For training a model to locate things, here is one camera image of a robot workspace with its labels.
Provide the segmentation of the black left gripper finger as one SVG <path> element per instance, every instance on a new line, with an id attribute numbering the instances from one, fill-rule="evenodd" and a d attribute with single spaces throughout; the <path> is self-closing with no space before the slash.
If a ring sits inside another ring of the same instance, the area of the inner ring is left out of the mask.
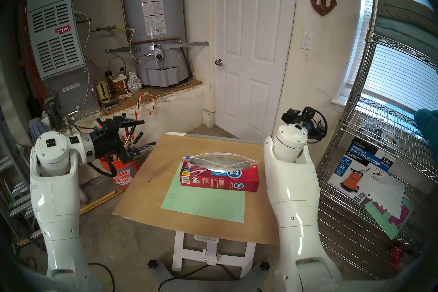
<path id="1" fill-rule="evenodd" d="M 119 126 L 138 126 L 144 123 L 144 120 L 132 119 L 125 116 L 116 116 L 116 124 Z"/>
<path id="2" fill-rule="evenodd" d="M 156 145 L 156 143 L 147 143 L 147 144 L 139 146 L 139 147 L 128 148 L 127 154 L 128 154 L 129 160 L 136 160 L 136 159 L 142 157 L 144 154 L 151 151 L 155 145 Z"/>

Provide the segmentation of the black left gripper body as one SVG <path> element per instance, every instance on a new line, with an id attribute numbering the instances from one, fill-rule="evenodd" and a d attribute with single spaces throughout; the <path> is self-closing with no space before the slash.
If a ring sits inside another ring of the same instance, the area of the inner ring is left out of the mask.
<path id="1" fill-rule="evenodd" d="M 96 119 L 97 125 L 91 132 L 96 159 L 115 154 L 123 163 L 130 161 L 130 156 L 119 136 L 119 129 L 125 127 L 125 120 L 126 118 L 112 118 L 104 121 L 100 118 Z"/>

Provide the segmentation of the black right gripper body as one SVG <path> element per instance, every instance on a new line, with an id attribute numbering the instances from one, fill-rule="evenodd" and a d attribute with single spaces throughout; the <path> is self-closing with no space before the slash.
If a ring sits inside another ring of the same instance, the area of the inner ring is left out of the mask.
<path id="1" fill-rule="evenodd" d="M 306 130 L 309 140 L 319 142 L 325 138 L 325 117 L 312 107 L 306 106 L 302 111 L 290 108 L 281 119 L 287 125 Z"/>

